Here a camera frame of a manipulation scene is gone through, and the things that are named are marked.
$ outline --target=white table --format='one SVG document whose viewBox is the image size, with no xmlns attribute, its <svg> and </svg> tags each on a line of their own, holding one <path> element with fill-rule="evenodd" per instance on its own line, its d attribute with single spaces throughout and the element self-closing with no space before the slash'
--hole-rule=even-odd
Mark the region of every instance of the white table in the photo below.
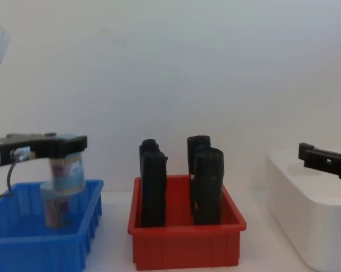
<svg viewBox="0 0 341 272">
<path fill-rule="evenodd" d="M 132 192 L 102 193 L 103 216 L 96 230 L 85 272 L 136 271 L 131 236 L 127 234 Z M 248 224 L 241 235 L 236 267 L 169 271 L 311 272 L 292 248 L 267 208 L 267 190 L 254 189 L 231 197 Z"/>
</svg>

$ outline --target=white backdrop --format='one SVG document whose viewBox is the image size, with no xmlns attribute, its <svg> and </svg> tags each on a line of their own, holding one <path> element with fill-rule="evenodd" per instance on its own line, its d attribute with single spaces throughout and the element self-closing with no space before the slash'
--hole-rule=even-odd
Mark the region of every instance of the white backdrop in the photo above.
<svg viewBox="0 0 341 272">
<path fill-rule="evenodd" d="M 132 188 L 146 138 L 186 173 L 186 138 L 210 135 L 230 190 L 263 185 L 271 148 L 341 148 L 341 0 L 0 0 L 0 23 L 0 136 L 88 135 L 105 190 Z"/>
</svg>

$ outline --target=plastic bin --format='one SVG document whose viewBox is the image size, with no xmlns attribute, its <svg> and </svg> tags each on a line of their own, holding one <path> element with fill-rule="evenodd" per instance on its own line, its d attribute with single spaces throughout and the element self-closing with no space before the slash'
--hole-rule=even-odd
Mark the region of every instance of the plastic bin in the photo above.
<svg viewBox="0 0 341 272">
<path fill-rule="evenodd" d="M 246 229 L 246 221 L 225 187 L 221 225 L 194 226 L 188 175 L 168 176 L 166 200 L 166 226 L 141 228 L 141 181 L 135 179 L 128 232 L 133 236 L 137 270 L 238 265 L 240 232 Z"/>
<path fill-rule="evenodd" d="M 0 199 L 0 272 L 81 272 L 101 215 L 101 180 L 89 180 L 69 201 L 71 224 L 45 226 L 40 182 L 13 186 Z"/>
</svg>

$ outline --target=white container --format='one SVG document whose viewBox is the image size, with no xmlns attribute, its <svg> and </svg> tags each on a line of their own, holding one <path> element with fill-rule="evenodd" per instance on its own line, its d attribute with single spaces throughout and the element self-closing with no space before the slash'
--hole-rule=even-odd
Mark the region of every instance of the white container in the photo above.
<svg viewBox="0 0 341 272">
<path fill-rule="evenodd" d="M 297 156 L 297 150 L 267 156 L 270 208 L 309 266 L 341 272 L 341 179 L 305 168 Z"/>
</svg>

